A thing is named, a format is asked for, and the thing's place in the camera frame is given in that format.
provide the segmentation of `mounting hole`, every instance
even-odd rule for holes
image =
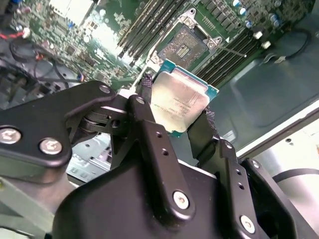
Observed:
[[[160,132],[156,132],[156,137],[157,137],[157,138],[162,138],[163,135],[162,135]]]
[[[241,183],[238,183],[238,187],[239,187],[240,189],[242,189],[242,190],[245,189],[245,187],[244,187]]]
[[[169,155],[168,151],[164,148],[161,150],[161,153],[162,153],[162,155],[165,155],[165,156]]]
[[[112,128],[118,128],[120,126],[120,121],[115,119],[111,121]]]

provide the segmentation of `cable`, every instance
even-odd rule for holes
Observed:
[[[36,59],[37,57],[37,52],[34,51],[34,54],[33,55],[23,55],[23,54],[18,54],[17,53],[17,49],[21,46],[25,46],[25,45],[28,45],[28,44],[31,44],[31,47],[32,49],[34,49],[34,44],[26,39],[23,39],[23,38],[16,38],[14,40],[12,40],[10,43],[9,43],[9,50],[13,56],[13,58],[18,61],[18,62],[22,62],[22,63],[27,63],[27,62],[30,62],[31,60],[34,60]]]
[[[4,39],[4,40],[8,40],[10,38],[18,38],[20,36],[23,36],[24,32],[18,32],[15,34],[9,34],[9,35],[4,35],[4,34],[0,34],[0,38]]]
[[[53,62],[53,69],[54,69],[55,73],[58,75],[59,79],[61,81],[63,81],[63,84],[65,85],[65,88],[67,88],[67,89],[70,88],[69,83],[65,82],[66,79],[64,78],[64,76],[62,76],[62,74],[60,73],[60,71],[57,68],[57,60],[56,59]]]
[[[302,34],[306,35],[306,40],[305,40],[304,44],[302,45],[302,47],[298,51],[296,51],[295,53],[288,55],[288,56],[279,56],[279,55],[276,55],[275,53],[270,53],[264,58],[264,60],[261,64],[266,64],[269,62],[275,63],[275,64],[280,64],[283,61],[296,58],[297,56],[301,55],[306,50],[306,48],[311,43],[311,39],[312,39],[311,33],[308,30],[303,29],[303,28],[293,28],[293,29],[291,29],[291,32],[292,33],[302,33]]]
[[[306,50],[306,48],[308,47],[308,45],[310,44],[311,39],[312,39],[311,33],[308,30],[306,30],[306,29],[295,28],[295,29],[292,29],[291,32],[303,33],[304,35],[306,35],[306,40],[305,40],[303,46],[298,51],[296,51],[295,53],[293,53],[293,54],[291,54],[289,56],[286,56],[286,60],[291,60],[291,59],[297,57],[298,55],[302,54]]]

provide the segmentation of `dimm slot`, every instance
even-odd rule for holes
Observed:
[[[255,54],[255,52],[257,52],[259,49],[259,45],[256,45],[255,47],[253,47],[248,53],[248,56],[252,56],[253,54]],[[224,72],[221,76],[217,77],[213,83],[214,86],[217,86],[218,84],[220,84],[224,79],[226,79],[232,72],[234,72],[237,67],[239,67],[241,64],[243,64],[245,62],[244,59],[238,59],[238,61],[231,66],[230,69],[227,70],[227,72]]]
[[[245,48],[247,56],[251,56],[256,50],[258,50],[259,44],[255,43],[253,45],[249,45]],[[210,84],[218,84],[218,82],[221,82],[223,79],[227,77],[228,74],[233,72],[240,64],[242,64],[245,61],[246,58],[237,56],[231,61],[229,61],[220,71],[215,72],[211,75],[207,80],[210,82]]]
[[[155,5],[155,7],[152,9],[151,12],[148,12],[148,15],[145,16],[143,21],[137,26],[137,29],[130,34],[130,38],[124,42],[122,45],[119,46],[124,46],[123,51],[119,55],[122,57],[127,50],[131,47],[131,45],[134,43],[134,41],[137,41],[137,39],[144,38],[143,34],[146,31],[146,27],[148,23],[150,23],[151,19],[156,15],[156,13],[165,5],[167,2],[164,1],[158,1],[158,3]]]
[[[245,40],[244,42],[241,42],[241,44],[238,44],[234,48],[234,50],[238,51],[238,52],[242,52],[243,54],[246,54],[246,52],[245,52],[246,46],[249,46],[252,43],[253,43],[252,41],[247,42],[247,40]],[[211,75],[212,72],[219,71],[219,70],[223,69],[224,65],[227,64],[227,62],[231,61],[231,59],[236,58],[236,57],[242,58],[241,56],[235,55],[235,54],[230,53],[230,52],[227,52],[227,54],[222,59],[218,57],[217,61],[211,66],[210,70],[207,71],[202,76],[202,78],[203,79],[209,78],[209,76],[207,76],[207,75]]]
[[[175,2],[171,1],[169,4],[164,7],[157,16],[157,18],[153,19],[151,24],[147,27],[148,31],[146,32],[146,37],[140,37],[137,41],[137,43],[134,43],[133,46],[129,49],[129,56],[133,56],[134,52],[138,50],[139,46],[143,46],[143,43],[145,40],[150,39],[153,37],[154,31],[156,31],[157,28],[160,28],[159,22],[162,20],[166,20],[168,18],[167,12],[169,12],[173,7],[175,6]]]
[[[242,44],[242,42],[247,42],[249,41],[249,32],[243,31],[234,41],[232,41],[230,44],[228,44],[226,47],[228,49],[235,50],[235,48],[238,47],[238,45]],[[216,57],[208,63],[204,68],[202,68],[198,73],[197,76],[202,78],[207,72],[211,71],[213,67],[217,64],[217,62],[223,60],[225,57],[227,57],[230,52],[220,50],[220,52],[216,53]]]
[[[118,46],[123,46],[123,44],[125,43],[126,39],[129,37],[129,35],[131,34],[131,32],[134,30],[134,28],[136,26],[139,26],[141,24],[141,22],[143,21],[143,16],[145,14],[148,13],[149,9],[154,5],[153,2],[155,2],[157,0],[151,0],[148,2],[148,4],[145,6],[143,12],[141,13],[141,15],[139,16],[138,19],[136,19],[134,21],[134,23],[132,24],[132,26],[130,27],[130,29],[125,33],[125,35],[122,37],[122,39],[120,40],[120,42],[118,43]]]
[[[135,64],[135,62],[142,56],[142,54],[150,47],[150,45],[154,42],[157,35],[160,33],[161,30],[163,30],[166,25],[171,21],[173,16],[179,11],[180,7],[184,5],[184,3],[187,2],[187,0],[181,0],[178,2],[177,5],[173,8],[172,12],[170,13],[169,17],[166,18],[166,21],[161,25],[161,27],[155,32],[152,33],[152,37],[150,40],[148,40],[140,49],[136,52],[133,62],[130,64],[131,66]]]

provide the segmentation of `ram slot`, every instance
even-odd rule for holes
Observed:
[[[171,8],[171,10],[168,12],[166,17],[160,23],[158,23],[155,30],[149,34],[150,37],[141,41],[134,49],[131,50],[130,55],[134,56],[134,60],[132,62],[133,64],[136,62],[136,60],[138,60],[141,57],[141,55],[146,50],[148,50],[148,48],[151,46],[154,40],[158,37],[159,33],[165,29],[167,24],[176,15],[176,13],[180,10],[181,6],[183,6],[185,2],[187,2],[187,0],[174,1],[174,5]]]
[[[247,56],[252,56],[255,52],[258,51],[260,45],[255,43],[254,45],[249,46],[247,51]],[[208,79],[210,84],[217,86],[219,83],[224,81],[233,71],[235,71],[241,64],[245,62],[246,58],[243,57],[236,57],[232,59],[232,62],[223,69],[222,72],[215,74],[211,78]]]
[[[125,44],[127,38],[131,37],[132,31],[134,31],[137,26],[140,26],[144,22],[145,18],[149,14],[149,11],[154,7],[155,2],[158,2],[158,0],[152,0],[148,2],[148,4],[144,7],[143,12],[138,17],[138,19],[134,21],[130,29],[122,37],[122,39],[118,43],[118,46],[122,47]]]
[[[233,48],[233,50],[238,51],[238,52],[242,52],[243,54],[246,54],[246,49],[247,46],[249,46],[252,42],[251,41],[247,41],[245,40],[244,42],[240,42],[240,44],[238,44],[236,47]],[[207,79],[210,78],[212,74],[214,74],[214,72],[218,72],[220,70],[223,69],[223,67],[229,62],[231,61],[231,59],[233,58],[243,58],[242,56],[238,56],[235,55],[231,52],[227,52],[226,55],[224,55],[223,57],[219,57],[217,56],[216,62],[210,67],[210,69],[208,71],[206,71],[206,73],[202,76],[202,79]]]
[[[128,49],[134,45],[134,42],[143,39],[145,34],[149,33],[149,31],[152,29],[150,24],[153,22],[156,23],[156,19],[159,17],[156,16],[156,14],[158,14],[161,8],[163,8],[166,4],[166,1],[158,1],[157,4],[152,8],[152,11],[148,12],[148,15],[146,15],[136,29],[131,32],[129,39],[122,44],[119,43],[119,46],[124,47],[120,57],[122,57],[128,51]]]
[[[249,31],[244,30],[234,41],[232,41],[226,47],[228,49],[235,50],[235,48],[237,48],[238,45],[241,45],[243,42],[247,42],[249,37]],[[212,59],[208,63],[208,65],[206,65],[199,72],[197,72],[196,75],[200,78],[203,78],[206,73],[209,73],[218,64],[218,62],[222,61],[225,57],[228,57],[228,55],[230,54],[230,52],[220,49],[219,52],[216,54],[216,57]]]

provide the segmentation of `silver screw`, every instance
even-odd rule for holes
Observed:
[[[179,192],[179,191],[174,192],[173,199],[174,199],[174,202],[176,203],[176,205],[180,209],[187,209],[188,208],[188,206],[189,206],[188,198],[182,192]]]
[[[243,225],[244,229],[250,234],[254,234],[256,229],[253,222],[249,219],[249,217],[243,215],[240,217],[241,225]]]
[[[226,144],[227,148],[230,148],[230,149],[232,149],[232,148],[233,148],[233,146],[230,144],[230,142],[225,141],[225,144]]]
[[[111,92],[110,89],[107,86],[100,86],[100,90],[103,91],[106,94]]]
[[[14,128],[0,129],[0,143],[14,144],[21,139],[21,133]]]
[[[40,150],[45,154],[56,155],[62,151],[62,144],[53,138],[47,138],[40,143]]]
[[[259,168],[259,167],[260,167],[260,166],[259,166],[259,163],[258,163],[257,161],[251,160],[251,162],[253,163],[253,166],[254,166],[255,168]]]
[[[141,97],[137,97],[136,101],[139,102],[140,104],[144,105],[145,101]]]

